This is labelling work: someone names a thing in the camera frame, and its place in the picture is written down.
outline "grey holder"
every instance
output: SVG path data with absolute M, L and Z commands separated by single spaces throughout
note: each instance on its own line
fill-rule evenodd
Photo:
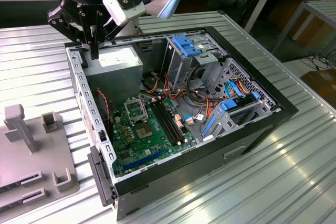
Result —
M 18 140 L 20 135 L 25 141 L 30 152 L 33 153 L 38 151 L 38 145 L 29 131 L 25 121 L 23 121 L 24 118 L 25 113 L 21 104 L 5 107 L 5 124 L 8 129 L 12 129 L 9 132 L 5 132 L 5 135 L 10 142 Z
M 71 179 L 71 174 L 68 167 L 65 169 L 65 171 L 67 173 L 67 179 L 65 181 L 61 181 L 60 178 L 57 177 L 55 173 L 52 173 L 54 186 L 56 187 L 59 193 L 71 188 L 74 182 L 73 179 Z
M 62 117 L 24 121 L 20 104 L 5 108 L 0 127 L 0 223 L 79 189 Z

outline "yellow wire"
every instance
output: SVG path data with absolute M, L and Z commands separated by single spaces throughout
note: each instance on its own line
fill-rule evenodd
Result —
M 158 82 L 159 82 L 159 79 L 157 78 L 156 82 L 155 82 L 155 85 L 154 85 L 154 88 L 152 88 L 150 91 L 147 91 L 147 93 L 153 93 L 156 90 L 156 87 L 158 86 L 157 85 Z

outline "green circuit board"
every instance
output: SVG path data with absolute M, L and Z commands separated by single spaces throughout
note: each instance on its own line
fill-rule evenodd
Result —
M 169 110 L 169 114 L 173 119 L 177 112 L 171 101 L 165 99 L 162 104 Z M 185 129 L 183 134 L 186 141 L 181 141 L 181 145 L 173 146 L 154 112 L 151 110 L 150 105 L 146 103 L 145 109 L 148 113 L 148 121 L 145 123 L 137 122 L 134 126 L 130 124 L 125 108 L 111 112 L 111 116 L 114 120 L 113 149 L 117 155 L 117 159 L 113 163 L 113 170 L 117 177 L 143 168 L 146 165 L 150 165 L 160 159 L 164 159 L 196 145 L 191 132 Z M 116 116 L 120 117 L 119 123 L 115 120 Z M 125 165 L 129 165 L 155 153 L 157 153 L 158 157 L 154 160 L 150 160 L 131 169 L 125 169 Z

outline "table leg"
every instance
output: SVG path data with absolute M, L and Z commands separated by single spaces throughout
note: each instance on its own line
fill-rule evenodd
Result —
M 248 33 L 251 31 L 254 23 L 256 22 L 261 10 L 263 9 L 264 5 L 266 4 L 267 0 L 259 0 L 258 4 L 256 5 L 256 8 L 254 8 L 253 13 L 248 20 L 244 30 L 247 31 Z
M 295 24 L 295 22 L 299 19 L 299 17 L 301 16 L 301 14 L 303 13 L 304 9 L 305 9 L 305 1 L 303 1 L 299 8 L 296 10 L 296 12 L 294 13 L 294 15 L 290 18 L 289 22 L 287 23 L 287 25 L 285 26 L 285 28 L 282 30 L 281 34 L 279 35 L 279 37 L 277 38 L 271 53 L 274 54 L 275 51 L 278 49 L 278 47 L 281 45 L 282 41 L 284 40 L 284 38 L 286 37 L 286 35 L 289 33 L 289 31 L 291 30 L 291 28 L 293 27 L 293 25 Z
M 302 32 L 306 29 L 306 27 L 313 20 L 313 18 L 314 18 L 314 14 L 309 14 L 308 18 L 303 22 L 303 24 L 300 26 L 300 28 L 297 30 L 297 32 L 292 37 L 293 40 L 297 40 L 300 37 Z

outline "motherboard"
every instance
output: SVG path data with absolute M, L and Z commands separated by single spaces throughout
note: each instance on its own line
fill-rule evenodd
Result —
M 187 127 L 176 126 L 176 118 L 179 117 L 169 98 L 157 103 L 140 101 L 139 108 L 135 106 L 136 103 L 137 101 L 132 102 L 130 110 L 125 106 L 110 114 L 113 118 L 112 145 L 117 154 L 113 170 L 117 177 L 145 168 L 181 151 L 192 149 L 196 145 Z M 134 122 L 134 114 L 137 116 L 146 114 L 148 119 Z

